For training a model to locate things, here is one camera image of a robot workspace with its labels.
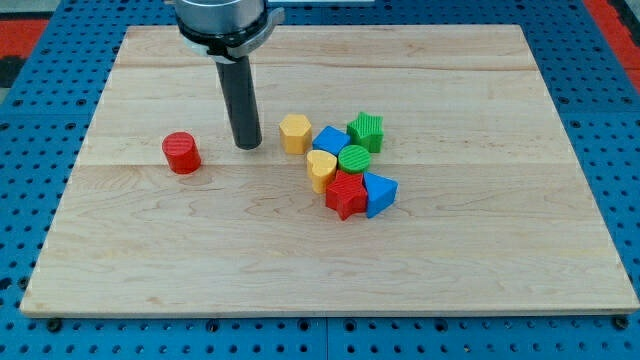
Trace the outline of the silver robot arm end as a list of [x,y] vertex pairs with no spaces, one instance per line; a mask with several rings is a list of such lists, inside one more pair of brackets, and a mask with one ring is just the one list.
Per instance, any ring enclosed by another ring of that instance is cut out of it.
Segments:
[[223,64],[248,57],[286,18],[265,0],[175,0],[174,9],[187,47]]

